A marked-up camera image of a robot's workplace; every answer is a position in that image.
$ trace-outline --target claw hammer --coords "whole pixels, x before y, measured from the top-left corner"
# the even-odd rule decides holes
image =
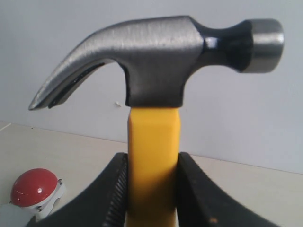
[[[128,120],[129,227],[175,226],[180,120],[187,79],[223,65],[243,73],[272,71],[284,44],[273,19],[207,28],[188,16],[141,19],[96,31],[75,47],[42,85],[29,110],[64,103],[99,67],[125,72]]]

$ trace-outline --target red button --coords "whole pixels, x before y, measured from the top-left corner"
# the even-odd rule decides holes
[[[50,196],[58,179],[47,169],[31,169],[23,173],[14,183],[11,190],[11,202],[20,207],[28,207],[45,200]]]

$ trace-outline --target beige table surface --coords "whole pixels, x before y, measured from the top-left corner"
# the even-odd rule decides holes
[[[103,170],[125,143],[0,122],[0,204],[10,201],[16,178],[31,168],[64,180],[58,210]],[[303,226],[303,175],[193,156],[206,174],[234,199],[283,226]]]

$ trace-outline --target white wall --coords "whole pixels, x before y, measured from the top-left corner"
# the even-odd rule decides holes
[[[98,70],[64,105],[27,111],[77,43],[102,27],[136,18],[191,15],[222,28],[272,17],[283,24],[286,40],[277,69],[266,75],[225,67],[198,71],[187,83],[180,110],[180,150],[303,173],[302,6],[301,0],[0,1],[0,120],[126,141],[129,108],[114,105],[125,101],[117,64]]]

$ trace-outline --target hammer head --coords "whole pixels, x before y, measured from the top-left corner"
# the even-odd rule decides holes
[[[91,34],[51,73],[29,110],[62,104],[96,69],[116,61],[126,80],[126,105],[179,107],[190,75],[206,65],[239,72],[270,72],[282,54],[281,25],[246,20],[227,29],[204,27],[191,17],[116,24]]]

